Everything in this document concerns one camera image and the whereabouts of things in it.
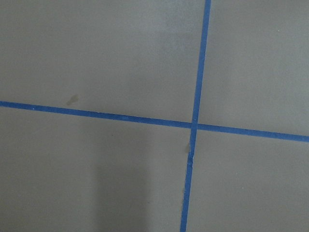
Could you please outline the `blue tape line right side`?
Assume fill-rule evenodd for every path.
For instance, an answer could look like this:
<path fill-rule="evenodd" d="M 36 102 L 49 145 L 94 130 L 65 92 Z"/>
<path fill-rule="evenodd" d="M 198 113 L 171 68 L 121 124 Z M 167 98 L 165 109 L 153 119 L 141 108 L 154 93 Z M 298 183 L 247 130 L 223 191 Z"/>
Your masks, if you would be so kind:
<path fill-rule="evenodd" d="M 195 87 L 195 94 L 194 94 L 194 105 L 193 105 L 192 121 L 191 121 L 191 128 L 190 128 L 189 152 L 188 152 L 187 163 L 186 163 L 186 174 L 185 174 L 184 191 L 183 191 L 183 204 L 182 204 L 182 213 L 181 213 L 181 222 L 180 222 L 180 232 L 185 232 L 187 228 L 191 182 L 192 182 L 192 175 L 193 175 L 193 165 L 194 165 L 194 156 L 195 156 L 196 139 L 197 139 L 197 126 L 198 126 L 198 118 L 199 118 L 199 110 L 200 110 L 200 99 L 201 99 L 202 82 L 203 82 L 203 75 L 204 75 L 206 50 L 207 50 L 207 37 L 208 37 L 208 28 L 209 28 L 209 20 L 210 20 L 210 11 L 211 11 L 211 0 L 206 0 L 205 6 L 204 6 L 204 12 L 203 12 L 200 50 L 199 50 L 199 57 L 198 57 L 197 78 L 196 78 L 196 87 Z"/>

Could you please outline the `blue tape line right cross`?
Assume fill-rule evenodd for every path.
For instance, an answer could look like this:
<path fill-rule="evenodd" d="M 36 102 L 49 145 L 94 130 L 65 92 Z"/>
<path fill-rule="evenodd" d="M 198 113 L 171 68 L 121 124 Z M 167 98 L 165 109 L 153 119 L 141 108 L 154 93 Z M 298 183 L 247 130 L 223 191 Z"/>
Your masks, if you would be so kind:
<path fill-rule="evenodd" d="M 10 101 L 1 101 L 0 105 L 1 107 L 14 108 L 14 109 L 40 111 L 40 112 L 73 115 L 73 116 L 84 116 L 84 117 L 92 117 L 92 118 L 102 118 L 102 119 L 110 119 L 110 120 L 117 120 L 117 121 L 127 121 L 127 122 L 134 122 L 134 123 L 169 126 L 169 127 L 177 127 L 177 128 L 185 128 L 185 129 L 190 129 L 192 127 L 192 123 L 189 123 L 189 122 L 138 117 L 138 116 L 127 116 L 127 115 L 110 114 L 110 113 L 101 113 L 101 112 L 93 112 L 93 111 L 61 108 L 61 107 L 17 103 L 17 102 L 10 102 Z M 215 126 L 215 125 L 207 125 L 207 124 L 197 124 L 197 129 L 202 130 L 202 131 L 223 132 L 223 133 L 230 133 L 230 134 L 237 134 L 237 135 L 248 135 L 248 136 L 255 136 L 255 137 L 273 138 L 273 139 L 306 142 L 306 143 L 309 141 L 309 137 L 304 136 L 304 135 L 262 131 L 262 130 L 259 131 L 259 130 L 241 129 L 241 128 Z"/>

